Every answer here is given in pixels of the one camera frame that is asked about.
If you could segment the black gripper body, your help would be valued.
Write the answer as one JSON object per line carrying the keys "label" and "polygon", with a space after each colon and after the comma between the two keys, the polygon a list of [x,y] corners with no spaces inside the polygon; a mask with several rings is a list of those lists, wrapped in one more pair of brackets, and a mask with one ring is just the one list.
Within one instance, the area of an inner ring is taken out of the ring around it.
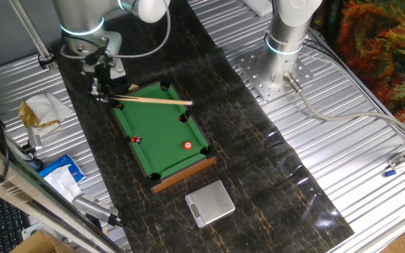
{"label": "black gripper body", "polygon": [[89,55],[89,66],[92,71],[89,76],[91,79],[97,79],[99,84],[112,84],[110,77],[110,60],[106,53],[92,53]]}

